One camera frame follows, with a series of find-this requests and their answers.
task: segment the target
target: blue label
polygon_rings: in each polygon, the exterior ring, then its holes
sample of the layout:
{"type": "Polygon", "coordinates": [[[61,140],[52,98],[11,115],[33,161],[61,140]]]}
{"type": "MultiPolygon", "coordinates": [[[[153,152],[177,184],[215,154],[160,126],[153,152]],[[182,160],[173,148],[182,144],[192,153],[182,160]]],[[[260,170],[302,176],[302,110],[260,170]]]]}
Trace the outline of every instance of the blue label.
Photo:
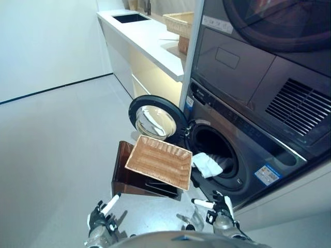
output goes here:
{"type": "Polygon", "coordinates": [[[270,164],[266,163],[263,165],[254,175],[260,179],[266,186],[269,186],[273,182],[282,178],[282,175],[275,171],[270,164]]]}

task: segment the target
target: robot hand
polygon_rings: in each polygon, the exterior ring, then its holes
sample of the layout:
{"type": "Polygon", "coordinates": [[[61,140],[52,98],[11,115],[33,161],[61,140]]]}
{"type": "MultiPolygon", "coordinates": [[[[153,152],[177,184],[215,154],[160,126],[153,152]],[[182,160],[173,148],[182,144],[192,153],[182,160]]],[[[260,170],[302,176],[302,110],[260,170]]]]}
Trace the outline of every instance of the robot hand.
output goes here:
{"type": "Polygon", "coordinates": [[[118,241],[115,231],[117,225],[110,215],[107,215],[114,206],[121,194],[117,193],[107,204],[102,205],[99,201],[94,210],[87,217],[87,226],[89,229],[86,247],[109,247],[118,241]]]}

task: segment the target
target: stacked washer dryer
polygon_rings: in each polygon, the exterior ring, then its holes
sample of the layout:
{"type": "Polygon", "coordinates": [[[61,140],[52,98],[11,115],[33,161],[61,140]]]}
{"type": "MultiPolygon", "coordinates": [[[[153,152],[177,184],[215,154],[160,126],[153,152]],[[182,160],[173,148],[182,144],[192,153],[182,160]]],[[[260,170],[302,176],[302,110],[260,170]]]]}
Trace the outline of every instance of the stacked washer dryer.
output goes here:
{"type": "Polygon", "coordinates": [[[330,157],[330,7],[206,0],[184,112],[141,96],[132,124],[193,154],[232,159],[218,176],[194,168],[191,179],[237,208],[318,166],[330,157]]]}

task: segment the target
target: sticker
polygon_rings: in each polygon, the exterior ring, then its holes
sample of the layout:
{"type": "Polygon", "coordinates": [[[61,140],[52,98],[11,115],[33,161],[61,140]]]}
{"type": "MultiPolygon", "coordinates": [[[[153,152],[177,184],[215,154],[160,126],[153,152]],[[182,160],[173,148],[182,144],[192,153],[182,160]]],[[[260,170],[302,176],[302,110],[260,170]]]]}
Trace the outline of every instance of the sticker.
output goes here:
{"type": "Polygon", "coordinates": [[[281,175],[276,172],[269,164],[265,164],[254,174],[267,186],[281,178],[281,175]]]}
{"type": "Polygon", "coordinates": [[[210,126],[210,122],[207,120],[199,119],[199,120],[196,120],[195,122],[196,122],[196,124],[206,124],[206,125],[210,126]]]}
{"type": "Polygon", "coordinates": [[[230,22],[208,17],[206,15],[202,17],[202,25],[220,30],[227,34],[232,34],[233,32],[233,26],[230,22]]]}
{"type": "Polygon", "coordinates": [[[190,111],[192,111],[192,109],[193,109],[193,103],[194,103],[194,101],[193,101],[193,99],[192,98],[190,98],[189,96],[187,96],[186,97],[186,108],[188,109],[188,110],[190,110],[190,111]]]}

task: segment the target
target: white cloth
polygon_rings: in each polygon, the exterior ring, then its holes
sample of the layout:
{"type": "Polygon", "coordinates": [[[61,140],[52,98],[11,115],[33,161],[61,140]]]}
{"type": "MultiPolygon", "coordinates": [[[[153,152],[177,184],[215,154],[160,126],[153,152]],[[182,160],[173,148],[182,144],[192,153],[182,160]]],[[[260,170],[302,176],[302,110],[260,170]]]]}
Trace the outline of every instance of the white cloth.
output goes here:
{"type": "Polygon", "coordinates": [[[204,178],[215,177],[223,172],[218,163],[204,152],[194,155],[192,161],[204,178]]]}

